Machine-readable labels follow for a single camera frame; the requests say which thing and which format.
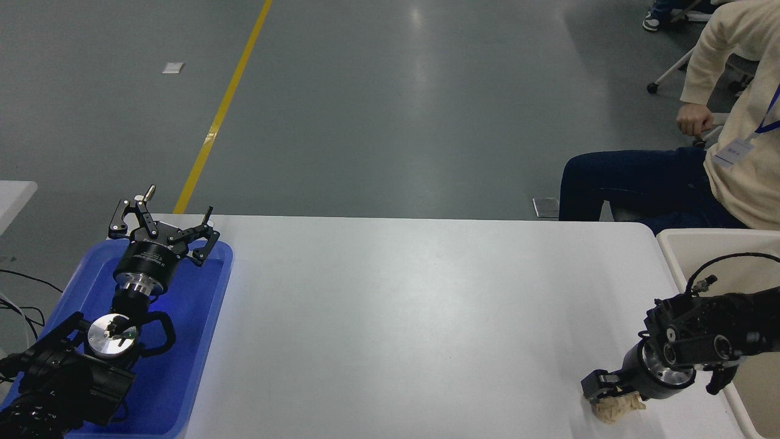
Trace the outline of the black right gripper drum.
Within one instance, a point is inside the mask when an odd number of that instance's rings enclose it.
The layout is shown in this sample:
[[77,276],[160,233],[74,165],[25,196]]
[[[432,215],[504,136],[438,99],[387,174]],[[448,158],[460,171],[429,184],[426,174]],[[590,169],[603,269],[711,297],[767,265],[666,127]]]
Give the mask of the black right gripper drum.
[[643,400],[664,399],[671,397],[671,387],[663,380],[666,371],[650,345],[640,341],[624,356],[620,375]]

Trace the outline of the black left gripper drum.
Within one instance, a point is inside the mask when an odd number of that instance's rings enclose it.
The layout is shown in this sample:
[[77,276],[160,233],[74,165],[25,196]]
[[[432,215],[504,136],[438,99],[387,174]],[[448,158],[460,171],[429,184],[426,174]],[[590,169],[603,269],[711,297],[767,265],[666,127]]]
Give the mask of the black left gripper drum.
[[179,262],[184,256],[184,242],[170,243],[158,233],[161,240],[149,237],[146,229],[131,233],[129,246],[117,264],[113,277],[117,284],[134,275],[150,277],[159,287],[169,287]]

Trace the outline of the person's hand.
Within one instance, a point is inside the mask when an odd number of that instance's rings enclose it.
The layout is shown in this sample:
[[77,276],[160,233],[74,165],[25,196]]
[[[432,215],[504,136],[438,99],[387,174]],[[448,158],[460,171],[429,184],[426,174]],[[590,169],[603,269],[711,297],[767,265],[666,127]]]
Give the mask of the person's hand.
[[680,107],[675,122],[682,134],[699,141],[713,128],[714,114],[706,105],[685,102]]

